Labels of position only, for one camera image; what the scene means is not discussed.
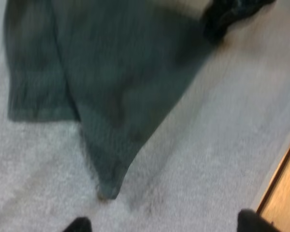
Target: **fabric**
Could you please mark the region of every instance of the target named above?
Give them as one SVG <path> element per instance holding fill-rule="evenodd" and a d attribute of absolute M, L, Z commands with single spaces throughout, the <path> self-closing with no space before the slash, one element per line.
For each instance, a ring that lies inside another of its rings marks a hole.
<path fill-rule="evenodd" d="M 80 121 L 99 190 L 114 199 L 212 51 L 198 43 L 196 20 L 145 0 L 10 0 L 9 118 Z"/>
<path fill-rule="evenodd" d="M 229 27 L 255 15 L 275 0 L 212 0 L 205 10 L 202 21 L 204 35 L 213 43 L 219 43 Z"/>

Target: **black fabric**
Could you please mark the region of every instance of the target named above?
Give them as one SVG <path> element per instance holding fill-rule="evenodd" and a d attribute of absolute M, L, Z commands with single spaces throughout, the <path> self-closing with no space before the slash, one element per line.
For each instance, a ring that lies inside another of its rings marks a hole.
<path fill-rule="evenodd" d="M 150 2 L 7 3 L 9 119 L 79 121 L 107 199 L 213 50 L 196 20 Z"/>
<path fill-rule="evenodd" d="M 212 0 L 202 16 L 204 35 L 211 42 L 219 43 L 228 28 L 255 15 L 262 7 L 275 0 Z"/>
<path fill-rule="evenodd" d="M 238 214 L 237 232 L 279 232 L 254 211 L 244 209 Z"/>
<path fill-rule="evenodd" d="M 78 217 L 63 232 L 92 232 L 91 222 L 87 217 Z"/>

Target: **gray carpet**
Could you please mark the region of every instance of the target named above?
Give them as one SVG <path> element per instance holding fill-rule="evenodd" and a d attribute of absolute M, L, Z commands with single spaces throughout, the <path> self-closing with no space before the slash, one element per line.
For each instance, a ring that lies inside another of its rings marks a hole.
<path fill-rule="evenodd" d="M 0 0 L 0 232 L 231 232 L 290 142 L 290 0 L 235 28 L 100 203 L 79 126 L 7 120 Z"/>

